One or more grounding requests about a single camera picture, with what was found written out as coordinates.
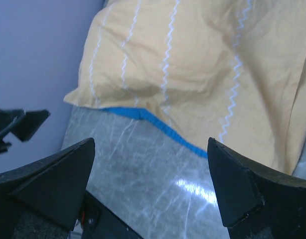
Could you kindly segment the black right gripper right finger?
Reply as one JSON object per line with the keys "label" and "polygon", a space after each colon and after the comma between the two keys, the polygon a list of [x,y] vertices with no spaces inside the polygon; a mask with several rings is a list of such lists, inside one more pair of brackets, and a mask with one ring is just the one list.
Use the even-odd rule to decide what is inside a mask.
{"label": "black right gripper right finger", "polygon": [[214,138],[208,164],[232,239],[306,239],[306,180],[253,161]]}

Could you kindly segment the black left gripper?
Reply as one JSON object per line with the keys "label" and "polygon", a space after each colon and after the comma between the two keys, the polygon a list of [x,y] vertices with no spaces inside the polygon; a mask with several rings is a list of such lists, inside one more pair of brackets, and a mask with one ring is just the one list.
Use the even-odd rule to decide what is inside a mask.
{"label": "black left gripper", "polygon": [[8,151],[11,143],[4,142],[10,132],[20,141],[29,141],[50,116],[48,110],[29,111],[0,109],[0,154]]}

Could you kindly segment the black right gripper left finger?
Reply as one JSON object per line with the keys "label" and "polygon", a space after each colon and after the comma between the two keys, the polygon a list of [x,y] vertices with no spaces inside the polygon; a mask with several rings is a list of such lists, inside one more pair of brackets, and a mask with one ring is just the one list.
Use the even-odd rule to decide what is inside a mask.
{"label": "black right gripper left finger", "polygon": [[93,138],[0,173],[0,239],[65,239],[74,229],[95,157]]}

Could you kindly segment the yellow and blue pillowcase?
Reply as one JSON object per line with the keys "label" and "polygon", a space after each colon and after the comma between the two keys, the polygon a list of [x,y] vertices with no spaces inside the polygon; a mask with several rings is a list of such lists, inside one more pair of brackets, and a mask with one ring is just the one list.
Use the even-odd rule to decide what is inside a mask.
{"label": "yellow and blue pillowcase", "polygon": [[64,101],[292,174],[306,138],[306,0],[110,0]]}

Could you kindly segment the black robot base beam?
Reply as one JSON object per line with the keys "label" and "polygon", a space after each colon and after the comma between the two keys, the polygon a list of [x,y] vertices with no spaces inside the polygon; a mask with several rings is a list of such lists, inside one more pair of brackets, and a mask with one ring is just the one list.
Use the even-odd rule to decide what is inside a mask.
{"label": "black robot base beam", "polygon": [[83,239],[142,239],[88,191],[84,194],[78,221]]}

